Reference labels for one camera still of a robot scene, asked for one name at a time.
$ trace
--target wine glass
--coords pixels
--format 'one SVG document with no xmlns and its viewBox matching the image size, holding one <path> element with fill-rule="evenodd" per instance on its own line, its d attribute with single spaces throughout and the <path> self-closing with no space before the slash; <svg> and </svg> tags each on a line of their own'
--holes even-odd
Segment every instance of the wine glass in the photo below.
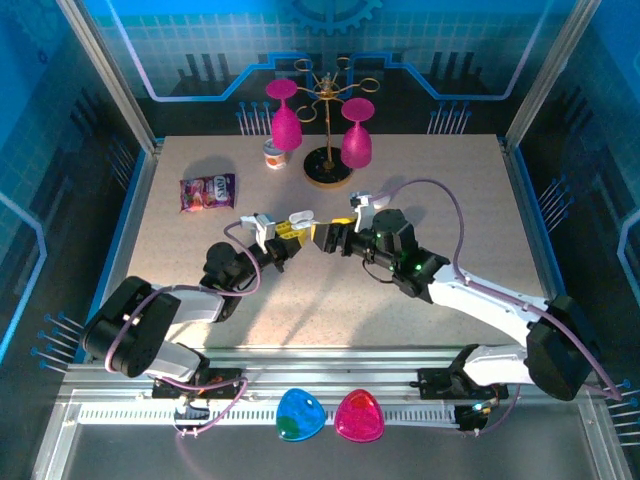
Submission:
<svg viewBox="0 0 640 480">
<path fill-rule="evenodd" d="M 373 117 L 375 108 L 366 98 L 352 98 L 342 105 L 342 115 L 355 125 L 347 130 L 342 140 L 342 162 L 350 168 L 364 168 L 371 163 L 371 136 L 360 125 Z"/>
<path fill-rule="evenodd" d="M 293 80 L 280 78 L 267 85 L 267 95 L 280 100 L 280 108 L 273 117 L 271 131 L 273 144 L 276 148 L 285 152 L 295 150 L 302 143 L 302 126 L 295 112 L 287 107 L 285 100 L 292 97 L 298 91 L 298 86 Z"/>
</svg>

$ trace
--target cable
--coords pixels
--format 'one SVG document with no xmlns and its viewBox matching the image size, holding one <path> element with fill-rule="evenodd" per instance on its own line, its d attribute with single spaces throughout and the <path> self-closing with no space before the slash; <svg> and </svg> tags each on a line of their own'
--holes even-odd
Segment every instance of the cable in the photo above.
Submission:
<svg viewBox="0 0 640 480">
<path fill-rule="evenodd" d="M 182 382 L 178 382 L 177 380 L 173 380 L 172 378 L 158 377 L 156 378 L 156 380 L 160 380 L 162 382 L 168 383 L 169 385 L 173 385 L 174 387 L 177 387 L 177 388 L 182 388 L 183 390 L 198 391 L 198 392 L 201 390 L 216 390 L 218 388 L 233 385 L 234 383 L 242 382 L 242 387 L 240 387 L 240 390 L 238 391 L 236 396 L 233 398 L 233 400 L 231 400 L 231 403 L 227 405 L 226 408 L 222 410 L 222 412 L 220 412 L 220 415 L 218 415 L 216 418 L 214 418 L 213 420 L 211 420 L 209 423 L 207 423 L 202 427 L 194 428 L 193 430 L 181 431 L 186 435 L 193 435 L 194 437 L 197 437 L 201 433 L 206 432 L 207 430 L 212 428 L 216 423 L 222 420 L 222 418 L 224 418 L 224 416 L 229 412 L 229 410 L 231 410 L 238 403 L 242 395 L 244 395 L 244 393 L 247 391 L 247 386 L 249 385 L 249 380 L 247 380 L 247 377 L 237 377 L 231 380 L 225 380 L 223 382 L 213 383 L 211 385 L 204 385 L 204 386 L 189 385 L 187 383 L 182 383 Z"/>
<path fill-rule="evenodd" d="M 499 386 L 496 385 L 491 385 L 491 388 L 493 388 L 493 391 L 496 392 L 496 408 L 498 408 L 500 406 L 500 391 L 498 390 Z"/>
<path fill-rule="evenodd" d="M 485 427 L 482 430 L 479 430 L 477 433 L 476 432 L 466 432 L 466 433 L 473 433 L 477 436 L 480 436 L 480 435 L 486 435 L 487 433 L 493 432 L 495 429 L 497 429 L 500 425 L 502 425 L 505 422 L 505 420 L 509 417 L 509 415 L 511 415 L 511 412 L 513 412 L 513 409 L 516 407 L 516 403 L 518 402 L 519 396 L 520 396 L 520 385 L 516 387 L 516 391 L 513 394 L 513 402 L 509 404 L 507 411 L 504 412 L 498 420 L 496 420 L 494 423 L 492 423 L 488 427 Z"/>
<path fill-rule="evenodd" d="M 113 363 L 113 356 L 115 355 L 116 350 L 120 345 L 120 342 L 122 342 L 122 339 L 124 338 L 127 331 L 129 330 L 129 327 L 131 327 L 134 320 L 138 318 L 142 310 L 144 310 L 144 308 L 147 305 L 149 305 L 153 301 L 153 299 L 156 298 L 157 296 L 162 295 L 163 293 L 166 293 L 166 292 L 172 292 L 174 290 L 190 290 L 190 291 L 204 292 L 204 293 L 215 293 L 223 297 L 246 297 L 258 291 L 258 289 L 260 288 L 260 284 L 262 283 L 262 274 L 260 272 L 260 265 L 258 264 L 258 260 L 256 260 L 256 257 L 253 256 L 253 254 L 249 251 L 249 249 L 240 240 L 238 240 L 233 234 L 229 233 L 229 230 L 241 224 L 242 222 L 231 223 L 224 228 L 223 232 L 228 238 L 233 240 L 240 247 L 240 250 L 244 252 L 244 254 L 247 255 L 247 257 L 251 261 L 251 264 L 256 270 L 255 287 L 253 287 L 248 292 L 226 292 L 223 290 L 206 288 L 206 287 L 203 287 L 202 285 L 197 285 L 197 286 L 196 285 L 172 285 L 168 287 L 159 288 L 158 290 L 153 292 L 151 295 L 149 295 L 147 298 L 142 300 L 142 302 L 140 302 L 140 304 L 133 310 L 133 312 L 131 312 L 131 315 L 129 315 L 129 318 L 127 319 L 127 321 L 124 323 L 124 325 L 116 335 L 116 338 L 113 339 L 113 342 L 111 343 L 111 346 L 107 351 L 107 355 L 104 358 L 104 368 L 108 372 L 111 372 L 111 373 L 117 372 L 117 370 L 115 370 L 111 364 Z"/>
<path fill-rule="evenodd" d="M 367 272 L 367 274 L 377 282 L 384 283 L 384 284 L 393 283 L 393 280 L 383 280 L 380 277 L 376 277 L 373 273 L 367 270 L 367 261 L 364 258 L 362 259 L 362 268 L 364 268 L 364 271 Z"/>
<path fill-rule="evenodd" d="M 456 245 L 456 249 L 453 253 L 453 259 L 451 263 L 453 265 L 453 270 L 458 277 L 458 280 L 460 280 L 465 285 L 471 287 L 472 289 L 478 292 L 482 292 L 498 300 L 513 303 L 519 307 L 522 307 L 524 310 L 529 310 L 535 313 L 536 315 L 539 315 L 540 317 L 546 319 L 554 327 L 560 330 L 576 346 L 578 351 L 580 351 L 580 353 L 582 353 L 582 355 L 587 359 L 591 367 L 593 367 L 593 369 L 596 371 L 596 373 L 602 379 L 602 381 L 607 385 L 607 387 L 609 387 L 609 391 L 605 391 L 601 389 L 599 390 L 592 389 L 592 390 L 598 393 L 599 395 L 603 395 L 613 400 L 621 401 L 622 395 L 620 394 L 620 391 L 617 389 L 617 387 L 615 386 L 615 384 L 613 383 L 613 381 L 611 380 L 607 372 L 605 372 L 602 365 L 600 365 L 600 362 L 598 362 L 598 360 L 593 356 L 593 354 L 589 351 L 589 349 L 585 347 L 585 345 L 580 341 L 580 339 L 568 327 L 566 327 L 562 322 L 560 322 L 560 320 L 558 320 L 550 313 L 547 313 L 538 307 L 535 307 L 533 305 L 528 305 L 527 302 L 520 300 L 519 298 L 512 297 L 511 295 L 502 293 L 491 287 L 481 285 L 477 282 L 474 282 L 473 280 L 471 280 L 470 278 L 464 275 L 464 273 L 460 270 L 460 266 L 458 263 L 458 260 L 460 258 L 460 251 L 462 250 L 462 243 L 464 242 L 464 217 L 462 215 L 462 208 L 460 207 L 460 203 L 458 202 L 458 199 L 455 197 L 455 195 L 449 189 L 449 187 L 447 187 L 444 183 L 439 182 L 438 180 L 433 180 L 431 178 L 418 178 L 418 179 L 403 183 L 402 185 L 396 188 L 393 188 L 388 192 L 382 192 L 377 195 L 374 195 L 373 197 L 371 197 L 370 201 L 375 202 L 376 200 L 380 200 L 381 198 L 384 198 L 386 196 L 393 197 L 393 195 L 398 193 L 404 187 L 414 183 L 431 183 L 433 185 L 437 185 L 438 187 L 442 188 L 447 193 L 447 195 L 449 195 L 449 198 L 451 198 L 451 201 L 453 202 L 453 206 L 455 207 L 456 212 L 458 214 L 458 224 L 460 226 L 460 233 L 458 236 L 458 244 Z"/>
<path fill-rule="evenodd" d="M 251 279 L 245 283 L 242 287 L 236 289 L 236 292 L 244 292 L 247 288 L 249 288 L 251 286 L 251 284 L 253 283 L 253 281 L 256 279 L 256 276 L 254 275 L 253 277 L 251 277 Z"/>
</svg>

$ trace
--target white tabletop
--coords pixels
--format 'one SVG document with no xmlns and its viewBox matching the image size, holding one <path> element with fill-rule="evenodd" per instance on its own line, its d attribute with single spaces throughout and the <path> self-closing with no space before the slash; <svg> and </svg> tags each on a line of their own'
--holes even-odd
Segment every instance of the white tabletop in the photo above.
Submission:
<svg viewBox="0 0 640 480">
<path fill-rule="evenodd" d="M 276 221 L 311 209 L 317 220 L 348 216 L 351 191 L 378 192 L 417 177 L 448 185 L 465 216 L 461 266 L 531 295 L 542 290 L 496 138 L 492 135 L 376 135 L 373 162 L 333 190 L 311 185 L 302 160 L 323 145 L 305 136 L 291 163 L 269 170 L 265 137 L 168 137 L 129 267 L 152 283 L 197 284 L 208 248 L 241 215 L 270 213 Z M 335 138 L 339 145 L 340 138 Z M 236 208 L 180 213 L 179 181 L 235 173 Z M 415 225 L 421 246 L 451 258 L 458 236 L 455 210 L 435 186 L 412 185 L 392 203 Z M 250 242 L 249 232 L 236 231 Z M 381 275 L 387 272 L 378 271 Z M 172 327 L 169 339 L 191 347 L 459 346 L 512 343 L 501 332 L 451 309 L 406 297 L 362 270 L 357 258 L 321 253 L 308 243 L 279 274 L 273 267 L 261 290 L 240 302 L 222 324 Z"/>
</svg>

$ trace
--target snack wrapper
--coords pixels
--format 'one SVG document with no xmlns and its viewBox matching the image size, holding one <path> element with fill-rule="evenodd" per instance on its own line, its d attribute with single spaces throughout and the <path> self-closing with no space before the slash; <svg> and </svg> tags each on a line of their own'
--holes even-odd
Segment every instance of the snack wrapper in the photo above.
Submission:
<svg viewBox="0 0 640 480">
<path fill-rule="evenodd" d="M 180 180 L 181 212 L 235 206 L 236 176 L 224 173 L 212 177 Z"/>
</svg>

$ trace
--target glass panel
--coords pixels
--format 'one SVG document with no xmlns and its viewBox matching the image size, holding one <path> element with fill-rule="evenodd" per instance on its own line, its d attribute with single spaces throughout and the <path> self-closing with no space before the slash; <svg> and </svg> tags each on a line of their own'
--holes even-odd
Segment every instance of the glass panel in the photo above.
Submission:
<svg viewBox="0 0 640 480">
<path fill-rule="evenodd" d="M 296 59 L 324 74 L 346 66 L 340 57 L 352 65 L 338 76 L 340 86 L 381 82 L 371 94 L 374 133 L 503 134 L 574 2 L 85 3 L 155 134 L 165 136 L 241 134 L 235 114 L 266 113 L 263 102 L 273 100 L 265 86 L 274 78 L 313 88 L 310 75 L 296 72 Z M 344 97 L 352 93 L 367 95 Z M 298 94 L 291 103 L 309 100 Z M 322 128 L 319 119 L 305 132 Z M 257 133 L 266 130 L 258 125 Z"/>
<path fill-rule="evenodd" d="M 138 147 L 56 3 L 3 6 L 0 476 L 23 479 L 77 343 L 44 317 L 86 320 Z"/>
<path fill-rule="evenodd" d="M 543 196 L 543 217 L 567 291 L 594 323 L 614 379 L 630 378 L 635 388 L 640 381 L 638 28 L 637 2 L 602 2 L 521 145 L 534 189 Z M 557 194 L 544 195 L 552 190 Z M 633 423 L 637 416 L 627 418 Z"/>
</svg>

